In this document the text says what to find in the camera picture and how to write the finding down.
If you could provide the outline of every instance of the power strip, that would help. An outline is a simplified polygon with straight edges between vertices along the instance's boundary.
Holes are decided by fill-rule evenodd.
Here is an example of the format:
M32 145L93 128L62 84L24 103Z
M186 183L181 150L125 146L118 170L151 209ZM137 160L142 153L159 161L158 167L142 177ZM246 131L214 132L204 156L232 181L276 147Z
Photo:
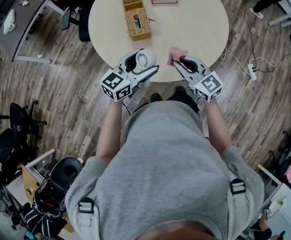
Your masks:
M252 81L257 80L257 76L256 76L256 73L254 72L253 67L254 65L251 63L247 65L247 69L249 70L249 74L251 76Z

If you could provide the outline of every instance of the gray t-shirt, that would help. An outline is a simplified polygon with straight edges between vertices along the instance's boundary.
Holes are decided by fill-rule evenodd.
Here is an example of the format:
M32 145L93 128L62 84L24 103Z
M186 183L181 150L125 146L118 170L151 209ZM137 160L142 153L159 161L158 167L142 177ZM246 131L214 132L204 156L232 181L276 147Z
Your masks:
M102 240L134 240L171 221L199 222L226 240L228 168L252 192L256 214L264 184L238 149L232 146L221 157L189 106L154 102L132 115L124 145L109 165L89 158L66 195L66 208L72 219L83 197L93 199Z

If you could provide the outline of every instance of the gray sleeve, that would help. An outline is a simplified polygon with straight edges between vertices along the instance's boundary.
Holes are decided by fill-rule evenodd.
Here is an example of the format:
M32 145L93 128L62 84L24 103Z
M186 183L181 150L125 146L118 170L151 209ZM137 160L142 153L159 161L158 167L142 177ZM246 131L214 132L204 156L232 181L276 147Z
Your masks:
M80 200L95 188L98 178L108 164L99 157L90 157L65 195L65 207L70 220Z
M251 191L254 198L254 215L260 211L265 198L265 185L261 177L241 157L235 146L229 147L222 156L231 172Z

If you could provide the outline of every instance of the wicker basket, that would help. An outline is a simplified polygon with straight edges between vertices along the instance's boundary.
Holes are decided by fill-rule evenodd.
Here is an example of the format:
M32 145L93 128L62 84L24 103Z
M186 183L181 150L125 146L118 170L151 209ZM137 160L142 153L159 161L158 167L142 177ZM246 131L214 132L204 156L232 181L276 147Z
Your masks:
M151 37L151 27L143 0L122 0L127 32L132 41ZM140 28L136 27L134 16L138 16Z

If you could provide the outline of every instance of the round table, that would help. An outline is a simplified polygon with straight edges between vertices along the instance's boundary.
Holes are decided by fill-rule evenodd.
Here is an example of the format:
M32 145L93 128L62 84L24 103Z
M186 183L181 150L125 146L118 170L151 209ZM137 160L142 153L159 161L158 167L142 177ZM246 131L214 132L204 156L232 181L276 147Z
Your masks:
M222 54L229 36L229 21L220 0L178 0L177 4L152 4L143 0L152 37L132 41L128 36L122 0L96 0L89 16L91 42L111 67L125 54L140 48L151 50L160 66L152 82L173 82L183 78L169 65L170 47L187 50L189 56L210 67Z

